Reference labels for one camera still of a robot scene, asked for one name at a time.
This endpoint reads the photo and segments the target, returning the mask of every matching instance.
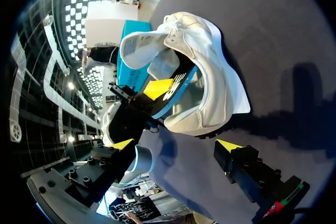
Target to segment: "black t-shirt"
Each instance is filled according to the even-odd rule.
[[[125,204],[126,203],[126,200],[123,199],[123,198],[116,198],[111,204],[110,206],[116,206],[116,205],[119,205],[119,204]]]
[[[116,220],[126,224],[131,224],[133,221],[129,219],[124,212],[131,211],[141,221],[152,220],[160,216],[159,210],[154,205],[153,201],[149,197],[142,198],[138,201],[128,202],[125,204],[109,205],[110,216]]]
[[[89,57],[103,63],[117,64],[119,47],[93,47]]]

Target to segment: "white wall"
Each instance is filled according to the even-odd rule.
[[[119,45],[125,20],[138,20],[135,5],[105,1],[99,6],[89,6],[85,23],[87,47],[106,42]]]

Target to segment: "white sneaker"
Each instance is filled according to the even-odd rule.
[[[166,16],[156,31],[124,37],[120,55],[129,68],[139,69],[170,48],[180,64],[182,60],[197,66],[201,78],[194,68],[189,71],[191,76],[175,79],[178,83],[175,90],[183,89],[184,78],[192,78],[192,82],[174,104],[173,114],[164,120],[164,125],[172,132],[198,136],[222,127],[233,113],[250,111],[243,85],[226,62],[221,44],[221,33],[216,26],[193,14],[179,12]]]

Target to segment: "gray carpet floor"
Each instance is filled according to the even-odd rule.
[[[225,57],[246,87],[253,112],[218,138],[259,150],[282,179],[296,175],[311,189],[310,207],[335,169],[336,43],[332,22],[316,0],[161,0],[152,28],[187,11],[217,25]],[[172,196],[222,224],[250,223],[258,210],[231,185],[213,157],[213,139],[161,129],[145,132],[152,177]]]

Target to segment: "white wheel logo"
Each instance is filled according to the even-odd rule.
[[[22,138],[22,131],[20,125],[15,122],[10,127],[10,135],[16,142],[20,142]]]

